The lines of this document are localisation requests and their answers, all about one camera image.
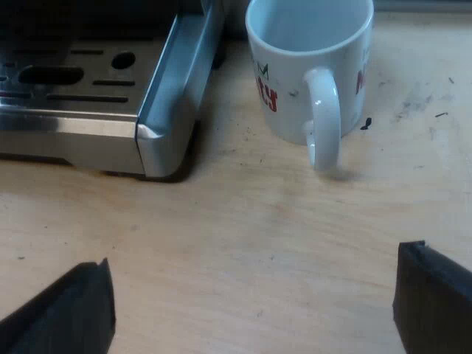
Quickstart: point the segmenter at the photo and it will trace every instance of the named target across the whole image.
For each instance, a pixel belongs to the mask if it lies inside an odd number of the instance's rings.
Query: mug rim
[[[264,47],[265,49],[280,54],[280,55],[290,55],[290,56],[296,56],[296,57],[303,57],[303,56],[309,56],[309,55],[322,55],[326,54],[329,52],[334,52],[337,49],[340,49],[348,44],[351,44],[353,41],[358,39],[369,27],[369,25],[372,22],[372,18],[374,17],[374,3],[373,0],[365,0],[367,2],[368,6],[368,14],[367,14],[367,19],[366,21],[362,24],[362,26],[349,38],[334,44],[332,46],[327,46],[326,48],[321,48],[321,49],[315,49],[315,50],[308,50],[308,51],[292,51],[292,50],[286,50],[286,49],[281,49],[276,46],[272,46],[271,44],[267,43],[264,41],[259,35],[256,34],[254,29],[252,28],[252,25],[250,24],[249,17],[251,16],[251,11],[254,6],[254,4],[258,1],[261,0],[251,0],[251,3],[248,6],[248,9],[246,11],[246,29],[248,31],[248,35],[250,38],[253,38],[260,46]]]

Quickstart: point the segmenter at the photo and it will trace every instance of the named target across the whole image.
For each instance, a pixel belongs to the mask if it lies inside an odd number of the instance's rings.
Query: red text on mug
[[[362,70],[359,70],[359,73],[357,74],[357,86],[355,88],[355,94],[359,94],[359,91],[362,90],[365,84],[365,79],[366,79],[366,66],[364,65],[364,68]]]
[[[257,78],[257,90],[263,102],[273,111],[277,112],[277,93],[265,85],[260,77]]]

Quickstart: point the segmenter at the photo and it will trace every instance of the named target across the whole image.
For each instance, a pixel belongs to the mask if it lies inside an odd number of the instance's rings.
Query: black object
[[[0,322],[0,353],[104,354],[115,322],[108,261],[81,263]]]
[[[424,241],[400,244],[393,313],[408,354],[472,353],[472,273]]]
[[[369,126],[372,125],[372,118],[367,118],[366,120],[366,125],[361,128],[362,131],[367,131],[369,129]]]

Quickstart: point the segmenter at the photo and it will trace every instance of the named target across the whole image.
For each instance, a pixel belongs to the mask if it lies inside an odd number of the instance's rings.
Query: black speck
[[[372,118],[367,118],[366,120],[366,125],[361,128],[362,131],[366,131],[369,129],[369,126],[372,125]]]

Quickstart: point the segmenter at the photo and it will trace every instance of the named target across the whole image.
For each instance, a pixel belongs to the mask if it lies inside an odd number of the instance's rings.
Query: white mug
[[[276,135],[307,144],[315,170],[337,166],[362,115],[372,0],[252,0],[246,13],[256,84]]]

